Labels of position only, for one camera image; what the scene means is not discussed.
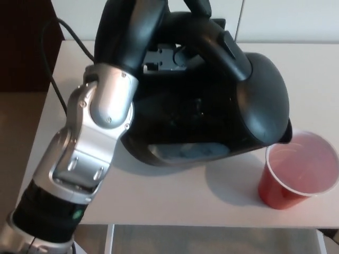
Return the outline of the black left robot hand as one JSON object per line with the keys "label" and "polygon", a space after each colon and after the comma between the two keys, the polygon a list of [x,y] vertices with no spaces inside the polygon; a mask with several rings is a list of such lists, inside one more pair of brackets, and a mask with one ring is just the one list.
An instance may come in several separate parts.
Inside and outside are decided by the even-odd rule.
{"label": "black left robot hand", "polygon": [[95,64],[138,77],[150,46],[179,41],[174,17],[167,1],[107,1],[95,38]]}

